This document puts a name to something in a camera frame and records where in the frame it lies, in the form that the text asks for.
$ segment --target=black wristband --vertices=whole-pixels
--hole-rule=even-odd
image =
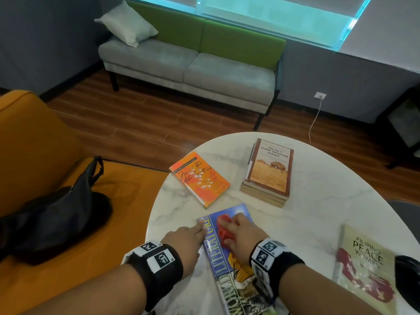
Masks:
[[[282,276],[296,264],[304,262],[284,244],[270,238],[257,243],[249,255],[249,265],[255,274],[253,284],[270,304],[278,297]]]
[[[178,253],[170,245],[147,242],[126,254],[130,264],[143,279],[147,292],[146,311],[150,312],[182,279],[184,268]]]

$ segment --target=black bag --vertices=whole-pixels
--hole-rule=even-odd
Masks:
[[[97,164],[99,173],[95,175]],[[111,217],[108,197],[91,187],[104,173],[96,156],[72,187],[27,202],[20,211],[0,218],[0,261],[12,254],[37,265],[92,234]]]

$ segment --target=table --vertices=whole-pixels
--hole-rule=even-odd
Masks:
[[[290,198],[280,209],[241,191],[257,138],[294,149]],[[420,260],[420,245],[388,203],[363,179],[326,153],[292,138],[270,133],[234,133],[210,140],[197,153],[231,183],[208,210],[170,174],[157,195],[146,239],[160,240],[197,218],[246,203],[254,222],[285,243],[308,266],[332,278],[340,227],[349,223],[397,254]],[[156,308],[157,314],[222,314],[205,253],[194,274],[178,283]],[[398,297],[399,314],[416,314]]]

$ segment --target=bag handle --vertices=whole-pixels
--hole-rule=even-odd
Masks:
[[[91,170],[89,172],[89,186],[93,186],[95,182],[99,179],[100,176],[104,174],[104,163],[102,161],[101,156],[95,156],[93,157],[93,165],[91,167]],[[96,171],[96,164],[99,164],[101,168],[99,169],[99,172],[95,175]]]

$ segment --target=person's left arm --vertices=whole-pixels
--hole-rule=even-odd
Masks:
[[[178,253],[184,270],[182,279],[192,274],[206,233],[207,229],[200,221],[194,227],[180,227],[175,232],[169,232],[162,239],[162,244],[170,245]],[[131,265],[124,264],[40,304],[24,315],[141,314],[146,302],[143,279]]]

